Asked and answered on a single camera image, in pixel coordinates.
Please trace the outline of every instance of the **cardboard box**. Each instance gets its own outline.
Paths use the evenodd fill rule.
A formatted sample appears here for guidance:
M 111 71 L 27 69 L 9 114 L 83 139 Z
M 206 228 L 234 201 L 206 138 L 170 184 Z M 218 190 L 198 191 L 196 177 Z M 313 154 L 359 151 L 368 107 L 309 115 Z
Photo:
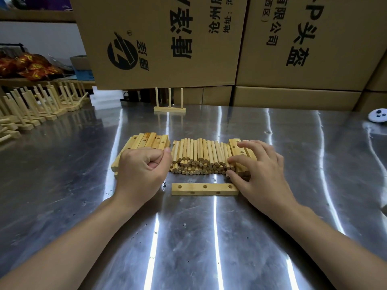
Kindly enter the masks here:
M 234 106 L 352 111 L 359 97 L 360 92 L 236 87 Z
M 366 89 L 374 92 L 387 92 L 387 52 L 376 67 Z
M 232 86 L 225 87 L 185 87 L 184 105 L 210 105 L 210 106 L 228 106 Z M 173 102 L 180 105 L 180 88 L 174 88 Z
M 70 61 L 78 80 L 94 80 L 89 59 L 86 55 L 70 57 Z
M 369 113 L 379 108 L 387 109 L 387 92 L 363 92 L 354 111 Z
M 387 0 L 251 0 L 236 85 L 362 91 L 387 48 Z
M 102 90 L 235 84 L 246 3 L 71 0 Z

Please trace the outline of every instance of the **white remote control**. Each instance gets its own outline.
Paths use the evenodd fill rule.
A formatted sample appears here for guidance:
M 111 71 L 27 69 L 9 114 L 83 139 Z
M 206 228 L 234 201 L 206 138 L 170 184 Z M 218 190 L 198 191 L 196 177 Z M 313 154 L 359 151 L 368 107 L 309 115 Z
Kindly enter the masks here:
M 383 123 L 387 121 L 387 109 L 376 109 L 368 114 L 368 119 L 375 123 Z

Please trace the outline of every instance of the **shelf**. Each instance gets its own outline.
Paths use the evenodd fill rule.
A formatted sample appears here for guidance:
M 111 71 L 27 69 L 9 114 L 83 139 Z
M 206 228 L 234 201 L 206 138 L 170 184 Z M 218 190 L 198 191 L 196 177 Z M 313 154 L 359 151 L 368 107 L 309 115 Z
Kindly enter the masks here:
M 76 23 L 73 11 L 2 10 L 0 21 Z
M 63 80 L 51 80 L 50 82 L 62 82 Z M 91 89 L 96 85 L 94 80 L 81 80 L 86 89 Z M 34 85 L 46 85 L 47 80 L 42 81 L 30 81 L 27 78 L 0 78 L 0 86 L 4 87 L 32 87 Z

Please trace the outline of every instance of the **left hand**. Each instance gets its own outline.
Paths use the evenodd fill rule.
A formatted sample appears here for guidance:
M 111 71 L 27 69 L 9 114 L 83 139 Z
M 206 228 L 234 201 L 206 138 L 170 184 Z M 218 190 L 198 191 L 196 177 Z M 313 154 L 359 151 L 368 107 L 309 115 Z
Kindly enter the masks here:
M 121 205 L 139 209 L 159 190 L 171 164 L 170 148 L 124 151 L 120 156 L 113 197 Z

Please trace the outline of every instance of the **hand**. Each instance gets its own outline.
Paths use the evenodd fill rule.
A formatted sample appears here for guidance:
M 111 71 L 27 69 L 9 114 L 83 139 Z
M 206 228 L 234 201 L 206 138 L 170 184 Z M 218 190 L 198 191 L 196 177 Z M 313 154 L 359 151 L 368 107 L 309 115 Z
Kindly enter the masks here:
M 248 168 L 249 182 L 234 171 L 226 174 L 248 201 L 272 220 L 282 216 L 285 209 L 297 207 L 298 203 L 284 176 L 284 158 L 274 148 L 262 141 L 251 140 L 238 143 L 240 148 L 249 148 L 257 160 L 245 155 L 231 156 L 229 162 L 237 162 Z
M 120 156 L 113 197 L 125 207 L 139 209 L 159 190 L 171 164 L 170 148 L 124 151 Z

